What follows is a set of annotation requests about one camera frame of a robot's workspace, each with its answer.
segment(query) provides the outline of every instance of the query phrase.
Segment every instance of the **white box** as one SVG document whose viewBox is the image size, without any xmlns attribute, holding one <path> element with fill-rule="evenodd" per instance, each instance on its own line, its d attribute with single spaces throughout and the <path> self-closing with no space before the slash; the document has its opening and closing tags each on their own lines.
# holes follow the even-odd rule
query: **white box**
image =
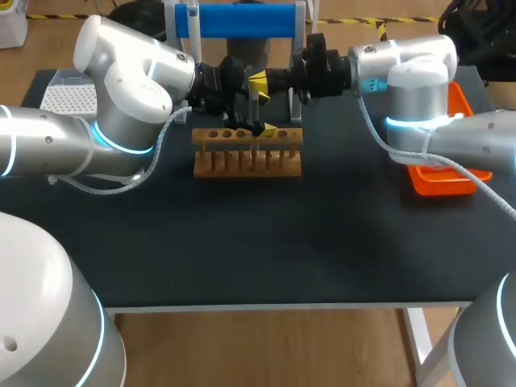
<svg viewBox="0 0 516 387">
<path fill-rule="evenodd" d="M 14 0 L 7 10 L 0 10 L 0 48 L 20 47 L 27 37 L 28 0 Z"/>
</svg>

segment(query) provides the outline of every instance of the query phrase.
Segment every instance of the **wooden floor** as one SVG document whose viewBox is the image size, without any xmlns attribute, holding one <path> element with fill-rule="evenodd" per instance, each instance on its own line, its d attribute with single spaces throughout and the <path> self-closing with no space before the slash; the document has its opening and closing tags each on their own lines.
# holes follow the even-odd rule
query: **wooden floor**
<svg viewBox="0 0 516 387">
<path fill-rule="evenodd" d="M 91 0 L 29 0 L 33 14 L 92 14 Z M 101 0 L 103 12 L 113 6 Z M 321 0 L 321 18 L 439 16 L 448 0 Z M 23 48 L 0 50 L 0 103 L 18 105 L 38 69 L 72 67 L 82 21 L 31 20 Z M 377 41 L 373 27 L 323 25 L 329 48 Z M 387 26 L 389 38 L 435 32 L 433 23 Z M 289 41 L 274 40 L 269 65 L 286 66 Z M 203 42 L 203 59 L 225 55 Z M 490 86 L 494 101 L 516 107 L 512 85 Z M 425 310 L 435 342 L 453 309 Z M 129 387 L 414 385 L 404 326 L 396 310 L 132 314 L 119 316 Z M 443 385 L 451 386 L 447 380 Z"/>
</svg>

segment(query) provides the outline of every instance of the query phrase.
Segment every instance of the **table top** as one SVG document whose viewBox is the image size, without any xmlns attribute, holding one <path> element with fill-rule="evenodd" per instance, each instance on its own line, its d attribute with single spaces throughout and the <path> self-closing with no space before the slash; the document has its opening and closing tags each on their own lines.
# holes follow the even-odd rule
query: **table top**
<svg viewBox="0 0 516 387">
<path fill-rule="evenodd" d="M 53 71 L 23 102 L 38 107 Z M 474 68 L 456 80 L 491 110 Z M 367 102 L 385 113 L 386 96 Z M 191 116 L 134 191 L 90 196 L 43 177 L 2 181 L 0 210 L 62 243 L 108 307 L 467 302 L 516 267 L 516 224 L 484 194 L 420 198 L 373 142 L 351 93 L 303 108 L 302 177 L 193 179 Z M 286 98 L 262 117 L 281 126 Z M 491 186 L 516 203 L 516 179 Z"/>
</svg>

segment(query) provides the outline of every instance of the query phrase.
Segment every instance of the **orange tray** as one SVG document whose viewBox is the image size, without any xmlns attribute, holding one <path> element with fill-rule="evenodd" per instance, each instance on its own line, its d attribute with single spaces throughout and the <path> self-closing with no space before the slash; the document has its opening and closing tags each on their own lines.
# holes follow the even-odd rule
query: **orange tray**
<svg viewBox="0 0 516 387">
<path fill-rule="evenodd" d="M 463 113 L 473 115 L 468 100 L 456 82 L 448 89 L 448 115 Z M 469 195 L 476 191 L 476 184 L 452 168 L 432 168 L 409 165 L 410 179 L 418 194 L 422 196 Z M 469 169 L 482 181 L 489 181 L 491 172 Z"/>
</svg>

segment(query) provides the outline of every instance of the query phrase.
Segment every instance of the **blue handle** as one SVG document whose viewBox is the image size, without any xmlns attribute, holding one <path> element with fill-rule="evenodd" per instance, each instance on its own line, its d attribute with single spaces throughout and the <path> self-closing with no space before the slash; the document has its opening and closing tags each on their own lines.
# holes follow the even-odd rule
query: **blue handle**
<svg viewBox="0 0 516 387">
<path fill-rule="evenodd" d="M 293 38 L 295 4 L 201 4 L 202 38 Z M 176 33 L 188 38 L 186 4 L 176 4 Z"/>
</svg>

